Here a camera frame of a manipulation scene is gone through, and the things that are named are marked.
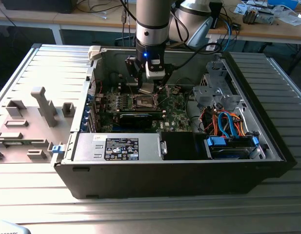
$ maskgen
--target white cable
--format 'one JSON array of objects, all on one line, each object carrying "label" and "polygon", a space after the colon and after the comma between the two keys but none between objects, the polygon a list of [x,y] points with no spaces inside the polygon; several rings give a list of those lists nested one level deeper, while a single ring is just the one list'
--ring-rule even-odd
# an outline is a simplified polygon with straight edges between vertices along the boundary
[{"label": "white cable", "polygon": [[94,16],[98,16],[98,17],[100,17],[100,18],[103,18],[103,19],[107,19],[107,16],[100,16],[100,15],[97,15],[97,14],[95,14],[95,13],[92,13]]},{"label": "white cable", "polygon": [[274,5],[274,6],[282,6],[284,8],[287,8],[288,10],[290,10],[291,12],[295,13],[297,16],[299,15],[298,13],[296,13],[294,10],[292,10],[290,7],[285,6],[285,5]]}]

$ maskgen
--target wooden table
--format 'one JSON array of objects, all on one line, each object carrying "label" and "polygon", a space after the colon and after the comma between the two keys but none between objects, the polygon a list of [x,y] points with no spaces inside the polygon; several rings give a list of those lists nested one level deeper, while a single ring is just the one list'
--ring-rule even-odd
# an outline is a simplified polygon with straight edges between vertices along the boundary
[{"label": "wooden table", "polygon": [[[91,5],[97,0],[90,0]],[[233,22],[241,24],[241,31],[238,35],[239,40],[266,41],[279,43],[301,44],[301,25],[292,26],[276,19],[273,25],[254,24],[248,25],[242,22],[242,15],[233,14],[235,5],[240,3],[238,0],[225,0],[224,6]],[[117,0],[112,1],[107,6],[100,6],[96,10],[106,9],[120,5]],[[53,31],[56,44],[64,44],[61,30],[86,30],[86,31],[105,31],[121,32],[121,13],[122,7],[107,11],[107,19],[102,19],[94,14],[81,12],[78,9],[72,14],[60,14],[54,12],[35,12],[35,11],[10,11],[6,10],[0,2],[0,8],[10,18],[16,26],[49,28]],[[87,2],[80,5],[80,9],[88,11]],[[130,11],[136,15],[136,5],[130,4]],[[0,12],[0,25],[13,26],[11,22]],[[125,32],[128,32],[128,25],[125,25]],[[131,19],[131,32],[135,32],[135,22]],[[226,34],[227,30],[222,22],[219,22],[217,29],[211,29],[207,37],[210,41],[217,41]]]}]

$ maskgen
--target power supply label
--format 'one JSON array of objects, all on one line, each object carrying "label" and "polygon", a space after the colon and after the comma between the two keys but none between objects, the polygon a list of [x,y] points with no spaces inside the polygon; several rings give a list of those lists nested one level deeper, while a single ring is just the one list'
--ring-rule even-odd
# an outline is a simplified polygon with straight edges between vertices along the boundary
[{"label": "power supply label", "polygon": [[139,160],[138,138],[107,138],[105,160]]}]

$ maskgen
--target side panel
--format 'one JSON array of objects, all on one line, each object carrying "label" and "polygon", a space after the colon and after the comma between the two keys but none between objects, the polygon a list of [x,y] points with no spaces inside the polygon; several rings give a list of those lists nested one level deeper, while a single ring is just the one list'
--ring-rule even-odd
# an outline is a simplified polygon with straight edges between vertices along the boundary
[{"label": "side panel", "polygon": [[289,168],[284,162],[55,166],[80,199],[247,193]]}]

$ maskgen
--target black cable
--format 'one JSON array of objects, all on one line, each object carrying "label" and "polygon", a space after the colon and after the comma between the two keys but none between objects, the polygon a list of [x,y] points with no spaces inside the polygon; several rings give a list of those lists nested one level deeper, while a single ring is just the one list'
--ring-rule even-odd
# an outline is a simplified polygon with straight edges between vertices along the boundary
[{"label": "black cable", "polygon": [[290,65],[289,65],[289,68],[287,70],[287,74],[291,74],[291,72],[295,69],[295,67],[297,66],[297,64],[300,62],[301,60],[301,56],[297,59],[297,61],[295,62],[295,59],[297,58],[297,55],[300,53],[300,50],[301,50],[301,47],[300,49],[298,50],[298,52],[294,55]]},{"label": "black cable", "polygon": [[186,113],[186,115],[187,115],[187,117],[188,117],[189,119],[190,119],[190,117],[189,117],[189,115],[188,115],[188,113],[187,113],[187,105],[188,105],[189,97],[190,97],[190,95],[191,95],[193,92],[194,92],[193,90],[190,91],[190,93],[188,94],[187,100],[186,100],[186,102],[185,102],[185,113]]},{"label": "black cable", "polygon": [[230,21],[230,25],[233,23],[232,19],[228,16],[226,9],[224,8],[224,6],[222,6],[224,12],[225,12],[225,16],[227,17],[227,22],[229,23]]},{"label": "black cable", "polygon": [[[6,44],[6,46],[7,46],[8,48],[11,49],[12,53],[13,53],[15,56],[23,58],[23,55],[25,55],[27,52],[22,51],[21,49],[19,49],[19,48],[17,48],[17,47],[14,46],[14,41],[15,41],[17,32],[18,32],[18,30],[14,32],[14,38],[13,38],[13,40],[12,40],[12,42],[11,42],[11,45],[8,44],[8,42],[7,42],[6,39],[3,39],[2,41]],[[20,52],[21,52],[21,55],[20,55],[20,54],[17,54],[17,53],[15,52],[14,49],[17,49],[18,51],[20,51]]]},{"label": "black cable", "polygon": [[221,40],[221,42],[220,42],[221,45],[223,44],[223,41],[225,40],[227,34],[229,34],[229,29],[227,28],[226,30],[227,30],[227,31],[226,31],[226,34],[224,35],[224,37],[222,38],[222,40]]},{"label": "black cable", "polygon": [[235,37],[229,42],[229,44],[228,44],[228,47],[227,48],[229,48],[230,46],[232,46],[232,45],[234,45],[233,46],[233,49],[234,49],[234,47],[235,47],[235,44],[236,44],[236,42],[237,42],[237,36],[239,35],[239,33],[240,33],[240,31],[237,31],[237,30],[235,30],[236,31],[236,35],[235,35]]},{"label": "black cable", "polygon": [[33,44],[33,42],[30,40],[29,37],[27,37],[15,24],[14,22],[11,21],[11,19],[2,11],[2,9],[0,8],[0,11],[2,12],[2,14],[9,20],[9,22],[11,22],[16,28],[17,30],[31,43]]},{"label": "black cable", "polygon": [[186,39],[185,39],[185,40],[182,40],[179,25],[178,25],[178,23],[176,23],[176,28],[177,28],[177,30],[178,30],[179,37],[180,37],[180,39],[181,39],[182,42],[186,43],[186,42],[188,41],[188,39],[189,39],[189,32],[188,32],[188,29],[187,29],[186,26],[182,23],[182,21],[180,21],[180,19],[177,18],[177,16],[175,15],[173,9],[171,9],[171,14],[172,14],[173,17],[174,17],[174,20],[176,20],[176,21],[184,28],[184,30],[186,31]]},{"label": "black cable", "polygon": [[287,46],[293,53],[296,53],[296,52],[297,52],[297,51],[296,51],[296,48],[295,48],[293,45],[286,43],[286,46]]},{"label": "black cable", "polygon": [[89,7],[90,7],[90,11],[92,11],[93,8],[95,8],[95,7],[97,7],[97,6],[105,6],[105,5],[110,4],[111,2],[112,2],[112,0],[109,0],[108,3],[101,3],[101,4],[96,4],[96,5],[94,5],[94,6],[89,6]]},{"label": "black cable", "polygon": [[256,6],[266,7],[266,6],[262,5],[262,4],[256,3],[256,0],[253,0],[253,2],[255,3]]},{"label": "black cable", "polygon": [[124,23],[122,24],[122,43],[123,43],[123,46],[125,46],[125,43],[124,43]]},{"label": "black cable", "polygon": [[177,31],[178,31],[179,38],[180,38],[181,41],[183,41],[183,38],[182,38],[182,36],[181,36],[181,31],[180,31],[180,28],[179,28],[179,23],[178,23],[178,21],[176,20],[176,18],[174,18],[174,22],[175,22],[176,29],[177,29]]},{"label": "black cable", "polygon": [[133,14],[130,12],[130,10],[126,7],[126,5],[124,4],[123,0],[120,0],[122,6],[125,8],[125,10],[129,13],[129,15],[132,17],[133,20],[136,21],[136,17],[133,16]]},{"label": "black cable", "polygon": [[188,78],[188,77],[181,77],[181,78],[179,78],[179,79],[175,82],[175,85],[177,85],[178,82],[179,82],[181,79],[186,79],[186,80],[188,80],[189,82],[191,82],[193,85],[195,85],[195,83],[194,83],[190,78]]},{"label": "black cable", "polygon": [[81,10],[81,9],[79,8],[79,5],[80,5],[82,2],[85,2],[85,1],[86,1],[86,0],[82,0],[82,1],[80,1],[80,2],[77,4],[77,9],[78,9],[79,11],[82,11],[82,12],[85,12],[85,13],[98,13],[98,12],[108,11],[108,10],[111,10],[111,9],[113,9],[113,8],[122,6],[122,5],[117,5],[117,6],[109,7],[109,8],[107,8],[107,9],[100,10],[100,11],[83,11],[83,10]]},{"label": "black cable", "polygon": [[[217,49],[214,50],[214,51],[203,51],[201,52],[202,49],[206,48],[207,46],[209,45],[217,45]],[[196,50],[191,57],[189,57],[184,63],[182,63],[181,65],[179,66],[175,66],[175,70],[178,70],[180,68],[182,68],[183,66],[185,66],[196,54],[198,54],[200,52],[200,54],[203,54],[203,55],[211,55],[211,54],[215,54],[215,53],[218,53],[219,51],[222,50],[222,45],[219,44],[219,43],[215,43],[215,42],[212,42],[212,43],[207,43],[205,45],[203,45],[202,47],[200,47],[198,50]]]},{"label": "black cable", "polygon": [[[127,10],[129,11],[129,1],[125,0],[127,2]],[[128,25],[129,25],[129,47],[131,47],[131,25],[130,25],[130,14],[128,14]]]}]

